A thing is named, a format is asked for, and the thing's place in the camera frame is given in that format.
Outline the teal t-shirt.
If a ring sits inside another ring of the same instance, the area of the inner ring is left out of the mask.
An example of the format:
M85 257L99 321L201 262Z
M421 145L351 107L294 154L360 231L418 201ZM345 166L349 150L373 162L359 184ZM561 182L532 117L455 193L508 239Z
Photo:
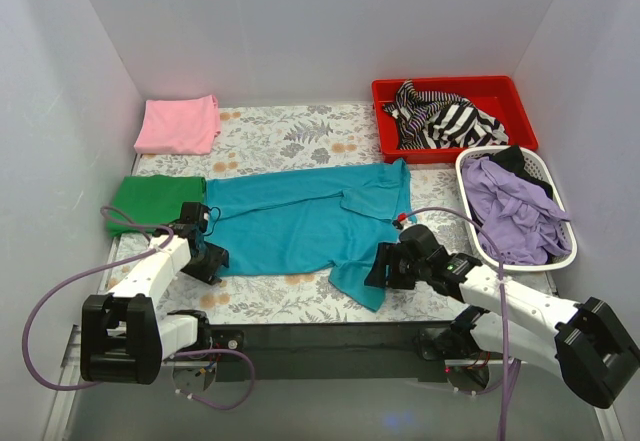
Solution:
M392 222L411 208L410 184L402 160L212 179L207 240L229 253L224 276L327 269L333 286L376 312L385 293L364 280L378 245L397 239Z

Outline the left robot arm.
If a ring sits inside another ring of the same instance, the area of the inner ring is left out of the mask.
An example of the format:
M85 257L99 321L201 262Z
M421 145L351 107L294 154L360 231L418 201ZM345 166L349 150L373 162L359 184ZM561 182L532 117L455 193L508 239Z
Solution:
M229 253L206 240L211 209L185 202L179 217L153 229L150 254L103 295L82 306L80 372L88 382L148 385L162 362L178 352L193 361L213 347L207 315L178 310L158 319L156 309L180 273L207 285L220 281Z

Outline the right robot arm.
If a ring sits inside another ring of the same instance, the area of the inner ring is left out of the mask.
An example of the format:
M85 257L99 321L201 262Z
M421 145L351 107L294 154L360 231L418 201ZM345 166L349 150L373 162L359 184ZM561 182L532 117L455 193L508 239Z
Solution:
M607 409L639 369L639 347L612 308L547 295L464 253L449 253L424 225L377 247L365 285L412 290L427 283L465 309L426 337L427 351L444 359L505 353L560 377L581 400Z

